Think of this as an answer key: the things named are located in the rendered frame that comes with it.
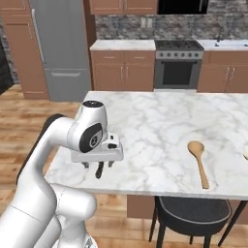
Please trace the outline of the black round stool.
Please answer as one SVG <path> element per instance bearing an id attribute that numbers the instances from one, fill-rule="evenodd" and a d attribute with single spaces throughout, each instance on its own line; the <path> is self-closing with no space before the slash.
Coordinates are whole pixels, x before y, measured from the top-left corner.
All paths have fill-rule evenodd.
<path id="1" fill-rule="evenodd" d="M 241 201 L 232 216 L 232 207 L 228 200 L 155 196 L 154 202 L 148 241 L 152 240 L 156 221 L 159 221 L 156 248 L 162 248 L 166 228 L 188 235 L 190 244 L 195 236 L 203 236 L 203 248 L 210 248 L 212 235 L 222 230 L 228 220 L 231 220 L 218 242 L 218 246 L 221 246 L 248 203 Z"/>

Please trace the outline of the dark tap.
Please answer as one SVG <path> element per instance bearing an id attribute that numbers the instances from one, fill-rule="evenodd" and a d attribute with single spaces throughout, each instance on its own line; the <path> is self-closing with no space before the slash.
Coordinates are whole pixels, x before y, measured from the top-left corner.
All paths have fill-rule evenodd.
<path id="1" fill-rule="evenodd" d="M 216 42 L 219 43 L 220 41 L 223 41 L 224 38 L 223 38 L 223 33 L 224 33 L 224 27 L 220 27 L 220 30 L 219 30 L 219 33 L 218 33 L 218 36 L 217 36 L 217 40 Z"/>

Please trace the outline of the grey fridge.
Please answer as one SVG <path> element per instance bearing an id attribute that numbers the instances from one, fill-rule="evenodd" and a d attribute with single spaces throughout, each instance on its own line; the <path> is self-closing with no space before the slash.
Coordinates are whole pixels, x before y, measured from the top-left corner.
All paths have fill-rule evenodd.
<path id="1" fill-rule="evenodd" d="M 29 0 L 48 94 L 81 102 L 91 88 L 82 0 Z"/>

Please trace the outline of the brown wall cupboards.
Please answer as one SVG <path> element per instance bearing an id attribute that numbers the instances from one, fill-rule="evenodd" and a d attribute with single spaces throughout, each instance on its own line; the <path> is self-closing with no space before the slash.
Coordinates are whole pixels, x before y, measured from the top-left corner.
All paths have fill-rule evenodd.
<path id="1" fill-rule="evenodd" d="M 92 15 L 155 15 L 158 0 L 89 0 Z"/>

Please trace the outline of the brown cupboards under sink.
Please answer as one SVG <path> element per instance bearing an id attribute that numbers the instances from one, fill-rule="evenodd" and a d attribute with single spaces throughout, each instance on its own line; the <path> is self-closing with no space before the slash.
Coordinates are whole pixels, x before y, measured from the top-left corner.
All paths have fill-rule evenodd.
<path id="1" fill-rule="evenodd" d="M 205 51 L 198 92 L 248 93 L 248 50 Z"/>

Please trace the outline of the grey oven with hob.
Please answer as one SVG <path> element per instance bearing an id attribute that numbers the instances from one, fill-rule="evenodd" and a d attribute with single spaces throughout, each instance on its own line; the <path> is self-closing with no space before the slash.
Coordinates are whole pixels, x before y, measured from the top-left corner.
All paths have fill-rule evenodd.
<path id="1" fill-rule="evenodd" d="M 154 88 L 196 89 L 203 47 L 196 40 L 157 40 L 155 46 Z"/>

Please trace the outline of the wooden spoon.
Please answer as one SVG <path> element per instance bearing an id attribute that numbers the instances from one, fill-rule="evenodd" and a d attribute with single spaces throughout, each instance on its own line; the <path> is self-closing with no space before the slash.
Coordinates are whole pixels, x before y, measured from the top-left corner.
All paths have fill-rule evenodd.
<path id="1" fill-rule="evenodd" d="M 208 189 L 209 183 L 202 165 L 202 154 L 204 152 L 204 145 L 197 140 L 192 140 L 188 143 L 188 150 L 198 162 L 199 172 L 201 176 L 201 186 L 203 187 L 203 189 Z"/>

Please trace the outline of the tall brown cupboard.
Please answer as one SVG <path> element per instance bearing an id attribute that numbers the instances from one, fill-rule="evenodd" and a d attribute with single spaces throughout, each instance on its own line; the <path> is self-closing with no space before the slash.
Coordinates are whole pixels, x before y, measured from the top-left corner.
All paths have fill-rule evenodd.
<path id="1" fill-rule="evenodd" d="M 29 1 L 0 0 L 0 16 L 24 97 L 48 100 Z"/>

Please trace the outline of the black microwave oven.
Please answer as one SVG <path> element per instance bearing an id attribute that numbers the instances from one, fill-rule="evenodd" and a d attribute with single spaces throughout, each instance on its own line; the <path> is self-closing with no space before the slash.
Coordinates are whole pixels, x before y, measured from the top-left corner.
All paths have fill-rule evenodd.
<path id="1" fill-rule="evenodd" d="M 158 15 L 205 15 L 209 0 L 158 0 Z"/>

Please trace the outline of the black-handled metallic utensil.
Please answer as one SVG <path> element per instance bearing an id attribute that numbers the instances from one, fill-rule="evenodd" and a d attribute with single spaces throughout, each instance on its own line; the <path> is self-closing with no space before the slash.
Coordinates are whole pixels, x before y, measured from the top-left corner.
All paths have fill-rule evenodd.
<path id="1" fill-rule="evenodd" d="M 96 178 L 100 179 L 102 176 L 102 172 L 103 172 L 103 168 L 104 168 L 104 162 L 99 162 L 99 166 L 96 170 L 95 176 Z"/>

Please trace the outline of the brown base cupboards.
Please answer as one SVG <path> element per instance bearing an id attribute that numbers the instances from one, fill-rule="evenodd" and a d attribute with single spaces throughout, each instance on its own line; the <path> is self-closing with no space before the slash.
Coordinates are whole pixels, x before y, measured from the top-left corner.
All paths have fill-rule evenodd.
<path id="1" fill-rule="evenodd" d="M 154 50 L 92 50 L 94 89 L 152 91 Z"/>

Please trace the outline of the white wall socket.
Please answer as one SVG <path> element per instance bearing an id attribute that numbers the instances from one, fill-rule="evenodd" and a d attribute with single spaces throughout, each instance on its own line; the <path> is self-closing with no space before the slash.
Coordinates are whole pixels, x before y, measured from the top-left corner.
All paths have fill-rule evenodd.
<path id="1" fill-rule="evenodd" d="M 153 19 L 152 18 L 142 17 L 140 19 L 140 27 L 141 28 L 151 28 L 152 26 L 153 26 Z"/>

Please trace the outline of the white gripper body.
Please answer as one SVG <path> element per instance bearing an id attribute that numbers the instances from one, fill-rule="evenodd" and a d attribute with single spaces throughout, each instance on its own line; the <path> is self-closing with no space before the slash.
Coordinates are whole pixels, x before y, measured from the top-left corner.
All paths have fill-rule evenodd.
<path id="1" fill-rule="evenodd" d="M 71 152 L 71 159 L 74 163 L 121 161 L 123 158 L 124 154 L 122 145 L 111 150 L 92 150 L 88 153 L 80 153 L 76 151 Z"/>

